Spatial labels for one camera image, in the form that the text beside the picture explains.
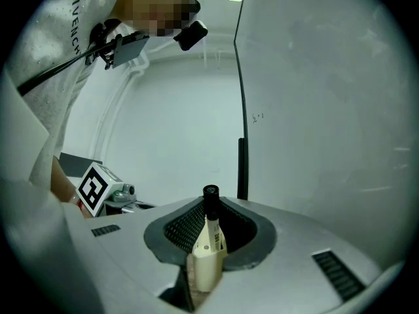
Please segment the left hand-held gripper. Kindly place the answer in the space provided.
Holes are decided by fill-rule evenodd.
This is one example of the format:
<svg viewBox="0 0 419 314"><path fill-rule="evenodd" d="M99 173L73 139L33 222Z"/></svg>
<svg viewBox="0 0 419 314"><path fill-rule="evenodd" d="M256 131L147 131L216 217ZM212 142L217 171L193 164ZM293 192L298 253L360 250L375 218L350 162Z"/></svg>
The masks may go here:
<svg viewBox="0 0 419 314"><path fill-rule="evenodd" d="M82 208L91 217L133 213L155 207L139 201L134 185L122 181L108 167L96 162L86 170L76 194Z"/></svg>

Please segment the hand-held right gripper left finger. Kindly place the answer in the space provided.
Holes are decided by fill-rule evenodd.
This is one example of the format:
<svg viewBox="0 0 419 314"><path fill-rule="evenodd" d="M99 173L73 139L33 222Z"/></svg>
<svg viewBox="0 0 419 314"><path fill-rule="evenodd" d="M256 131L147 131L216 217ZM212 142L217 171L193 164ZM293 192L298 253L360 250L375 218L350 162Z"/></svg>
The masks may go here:
<svg viewBox="0 0 419 314"><path fill-rule="evenodd" d="M203 217L202 198L85 219L63 206L75 250L98 293L98 313L192 313L189 249L166 237Z"/></svg>

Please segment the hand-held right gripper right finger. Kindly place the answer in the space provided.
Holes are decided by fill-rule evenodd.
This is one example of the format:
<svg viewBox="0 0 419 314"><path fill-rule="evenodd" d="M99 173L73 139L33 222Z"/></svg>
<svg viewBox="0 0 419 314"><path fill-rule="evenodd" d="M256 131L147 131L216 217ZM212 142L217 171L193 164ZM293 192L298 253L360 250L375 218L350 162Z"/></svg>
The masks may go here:
<svg viewBox="0 0 419 314"><path fill-rule="evenodd" d="M249 270L225 271L197 313L328 313L344 302L312 258L332 251L364 285L382 273L379 265L323 224L304 215L229 198L244 211L267 218L276 244Z"/></svg>

